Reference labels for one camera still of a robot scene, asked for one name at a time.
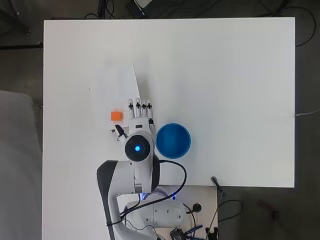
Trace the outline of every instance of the white robot link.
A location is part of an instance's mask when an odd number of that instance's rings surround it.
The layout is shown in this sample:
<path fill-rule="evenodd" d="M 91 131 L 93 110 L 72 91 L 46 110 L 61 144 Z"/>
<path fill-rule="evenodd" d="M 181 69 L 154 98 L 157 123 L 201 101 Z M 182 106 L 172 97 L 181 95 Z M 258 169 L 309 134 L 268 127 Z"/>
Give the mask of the white robot link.
<path fill-rule="evenodd" d="M 174 228 L 183 224 L 186 212 L 179 201 L 166 199 L 153 204 L 139 200 L 128 203 L 127 210 L 121 214 L 119 211 L 118 196 L 151 193 L 158 187 L 160 179 L 160 161 L 154 154 L 155 127 L 151 102 L 137 99 L 134 107 L 130 99 L 128 107 L 129 134 L 116 125 L 127 159 L 108 160 L 97 170 L 110 239 L 164 239 L 156 234 L 154 228 Z"/>

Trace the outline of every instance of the wire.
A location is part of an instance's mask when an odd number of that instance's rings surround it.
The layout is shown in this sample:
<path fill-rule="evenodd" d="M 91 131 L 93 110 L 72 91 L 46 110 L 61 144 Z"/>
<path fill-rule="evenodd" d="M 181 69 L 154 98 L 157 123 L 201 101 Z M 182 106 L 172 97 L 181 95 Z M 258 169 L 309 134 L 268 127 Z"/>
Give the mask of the wire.
<path fill-rule="evenodd" d="M 232 215 L 232 216 L 230 216 L 230 217 L 226 217 L 226 218 L 223 218 L 223 219 L 219 220 L 219 221 L 218 221 L 219 223 L 221 223 L 221 222 L 223 222 L 223 221 L 226 221 L 226 220 L 229 220 L 229 219 L 232 219 L 232 218 L 235 218 L 235 217 L 237 217 L 237 216 L 239 216 L 239 215 L 241 214 L 241 212 L 242 212 L 242 210 L 243 210 L 243 203 L 242 203 L 240 200 L 233 200 L 233 199 L 232 199 L 232 200 L 227 200 L 227 201 L 219 204 L 218 208 L 220 208 L 221 206 L 223 206 L 223 205 L 226 204 L 226 203 L 231 203 L 231 202 L 240 203 L 241 208 L 240 208 L 239 212 L 236 213 L 236 214 L 234 214 L 234 215 Z"/>
<path fill-rule="evenodd" d="M 10 45 L 10 46 L 0 46 L 0 51 L 5 50 L 22 50 L 22 49 L 42 49 L 43 43 L 39 42 L 35 45 Z"/>
<path fill-rule="evenodd" d="M 85 15 L 83 18 L 87 18 L 87 17 L 89 17 L 89 16 L 94 16 L 94 17 L 96 17 L 96 18 L 99 18 L 99 16 L 98 16 L 97 14 L 95 14 L 95 13 L 88 13 L 88 14 Z"/>
<path fill-rule="evenodd" d="M 188 205 L 186 205 L 186 204 L 184 204 L 183 203 L 183 205 L 186 207 L 186 208 L 188 208 L 188 210 L 189 210 L 189 212 L 190 212 L 190 214 L 191 214 L 191 216 L 192 216 L 192 219 L 193 219 L 193 228 L 195 228 L 196 226 L 197 226 L 197 223 L 196 223 L 196 218 L 194 217 L 194 214 L 193 214 L 193 211 L 191 210 L 191 208 L 189 208 L 188 207 Z M 197 231 L 197 229 L 195 229 L 194 231 L 193 231 L 193 238 L 195 237 L 195 235 L 196 235 L 196 231 Z"/>
<path fill-rule="evenodd" d="M 314 35 L 316 34 L 316 31 L 317 31 L 317 20 L 316 20 L 315 16 L 313 15 L 313 13 L 307 8 L 304 8 L 304 7 L 287 7 L 287 8 L 284 8 L 283 10 L 287 10 L 287 9 L 300 9 L 300 10 L 307 11 L 310 14 L 310 16 L 311 16 L 311 18 L 313 20 L 313 31 L 312 31 L 312 34 L 310 35 L 310 37 L 305 42 L 296 45 L 296 47 L 302 47 L 303 45 L 306 45 L 308 42 L 310 42 L 312 40 L 312 38 L 314 37 Z"/>
<path fill-rule="evenodd" d="M 219 2 L 222 2 L 222 0 L 216 0 L 214 1 L 212 4 L 210 4 L 210 6 L 206 7 L 205 9 L 203 9 L 202 11 L 198 12 L 196 15 L 194 15 L 193 17 L 200 17 L 202 14 L 208 12 L 209 10 L 211 10 L 211 8 L 213 8 L 216 4 L 218 4 Z"/>
<path fill-rule="evenodd" d="M 122 221 L 123 221 L 123 219 L 119 220 L 118 222 L 108 223 L 108 224 L 107 224 L 107 227 L 111 227 L 111 226 L 113 226 L 113 225 L 116 225 L 116 224 L 118 224 L 118 223 L 121 223 Z"/>
<path fill-rule="evenodd" d="M 12 10 L 12 12 L 13 12 L 14 16 L 15 16 L 16 18 L 18 18 L 17 11 L 16 11 L 16 9 L 14 8 L 14 6 L 13 6 L 13 4 L 12 4 L 11 0 L 8 0 L 8 3 L 9 3 L 9 5 L 10 5 L 10 8 L 11 8 L 11 10 Z"/>
<path fill-rule="evenodd" d="M 218 202 L 218 207 L 217 207 L 216 211 L 215 211 L 214 214 L 213 214 L 213 217 L 212 217 L 212 220 L 211 220 L 211 223 L 210 223 L 210 226 L 209 226 L 209 230 L 208 230 L 208 233 L 207 233 L 207 236 L 206 236 L 206 240 L 208 239 L 208 236 L 209 236 L 209 234 L 210 234 L 210 230 L 211 230 L 213 221 L 214 221 L 214 219 L 216 218 L 216 215 L 217 215 L 217 212 L 218 212 L 218 209 L 219 209 L 219 206 L 220 206 L 222 197 L 223 197 L 223 193 L 222 193 L 221 196 L 220 196 L 220 199 L 219 199 L 219 202 Z"/>
<path fill-rule="evenodd" d="M 130 225 L 137 231 L 143 231 L 144 229 L 146 229 L 147 227 L 151 227 L 154 231 L 154 233 L 157 235 L 158 239 L 160 238 L 156 229 L 152 226 L 152 225 L 146 225 L 144 226 L 143 228 L 139 229 L 139 228 L 136 228 L 135 226 L 133 226 L 133 224 L 127 219 L 127 222 L 130 223 Z"/>
<path fill-rule="evenodd" d="M 143 207 L 146 207 L 146 206 L 150 206 L 152 204 L 155 204 L 155 203 L 162 202 L 164 200 L 170 199 L 171 197 L 177 195 L 181 191 L 181 189 L 184 187 L 184 185 L 186 184 L 186 181 L 187 181 L 187 170 L 180 163 L 169 161 L 169 160 L 160 160 L 159 163 L 171 163 L 171 164 L 175 164 L 175 165 L 177 165 L 177 166 L 182 168 L 182 170 L 184 172 L 184 179 L 183 179 L 183 182 L 182 182 L 181 186 L 178 188 L 177 191 L 175 191 L 174 193 L 172 193 L 172 194 L 170 194 L 170 195 L 168 195 L 166 197 L 160 198 L 158 200 L 154 200 L 154 201 L 149 202 L 149 203 L 142 204 L 140 206 L 135 207 L 134 209 L 130 209 L 130 210 L 126 211 L 126 213 L 124 214 L 124 216 L 122 216 L 122 218 L 124 218 L 129 213 L 131 213 L 133 211 L 136 211 L 136 210 L 138 210 L 140 208 L 143 208 Z"/>
<path fill-rule="evenodd" d="M 127 211 L 129 211 L 129 210 L 131 210 L 131 209 L 133 209 L 133 208 L 135 208 L 135 207 L 139 206 L 139 204 L 140 204 L 140 202 L 141 202 L 141 198 L 140 198 L 140 194 L 139 194 L 139 193 L 138 193 L 138 197 L 139 197 L 139 201 L 138 201 L 138 203 L 137 203 L 136 205 L 134 205 L 133 207 L 128 208 L 128 209 L 126 209 L 126 210 L 124 210 L 122 213 L 120 213 L 120 215 L 125 214 Z"/>
<path fill-rule="evenodd" d="M 262 1 L 259 1 L 259 3 L 264 8 L 266 8 L 269 13 L 262 14 L 262 15 L 259 15 L 257 17 L 277 17 L 284 10 L 290 10 L 290 9 L 300 9 L 300 10 L 304 10 L 304 11 L 308 12 L 310 14 L 311 18 L 312 18 L 312 21 L 313 21 L 313 30 L 312 30 L 312 33 L 311 33 L 310 37 L 306 41 L 296 45 L 296 47 L 302 47 L 303 45 L 306 45 L 307 43 L 309 43 L 314 38 L 314 36 L 316 34 L 316 31 L 317 31 L 317 20 L 316 20 L 314 14 L 309 9 L 307 9 L 305 7 L 299 7 L 299 6 L 286 7 L 289 4 L 289 2 L 290 2 L 289 0 L 283 0 L 281 2 L 280 6 L 278 7 L 278 9 L 276 11 L 272 12 L 263 4 Z"/>
<path fill-rule="evenodd" d="M 317 112 L 320 112 L 320 109 L 317 109 L 315 111 L 312 111 L 312 112 L 307 112 L 307 113 L 298 113 L 296 115 L 294 115 L 295 117 L 301 117 L 301 116 L 309 116 L 309 115 L 312 115 L 312 114 L 315 114 Z"/>

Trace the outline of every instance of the orange cube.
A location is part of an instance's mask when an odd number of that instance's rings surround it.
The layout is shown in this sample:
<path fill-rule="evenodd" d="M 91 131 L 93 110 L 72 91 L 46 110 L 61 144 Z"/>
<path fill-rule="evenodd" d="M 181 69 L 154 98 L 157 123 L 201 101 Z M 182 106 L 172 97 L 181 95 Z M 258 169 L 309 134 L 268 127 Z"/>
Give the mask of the orange cube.
<path fill-rule="evenodd" d="M 123 119 L 122 112 L 113 111 L 111 112 L 111 121 L 120 122 Z"/>

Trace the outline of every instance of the white tabletop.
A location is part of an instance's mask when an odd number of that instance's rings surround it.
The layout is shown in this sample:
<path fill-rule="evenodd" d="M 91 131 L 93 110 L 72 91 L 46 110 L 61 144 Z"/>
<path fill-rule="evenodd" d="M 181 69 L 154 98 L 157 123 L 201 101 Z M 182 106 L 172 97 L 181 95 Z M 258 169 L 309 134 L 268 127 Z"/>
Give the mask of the white tabletop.
<path fill-rule="evenodd" d="M 292 187 L 294 34 L 293 18 L 46 21 L 44 240 L 106 235 L 96 170 L 122 149 L 93 89 L 110 64 L 134 65 L 158 129 L 188 128 L 187 184 Z M 181 183 L 161 170 L 161 184 Z"/>

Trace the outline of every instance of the blue bowl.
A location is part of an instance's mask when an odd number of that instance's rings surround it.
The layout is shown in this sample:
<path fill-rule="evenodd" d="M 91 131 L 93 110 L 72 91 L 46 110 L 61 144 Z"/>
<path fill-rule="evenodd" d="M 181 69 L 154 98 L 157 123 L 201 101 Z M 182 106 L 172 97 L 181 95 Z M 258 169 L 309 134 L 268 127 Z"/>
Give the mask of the blue bowl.
<path fill-rule="evenodd" d="M 190 148 L 191 137 L 188 130 L 177 123 L 164 125 L 157 133 L 156 146 L 166 158 L 176 159 L 185 155 Z"/>

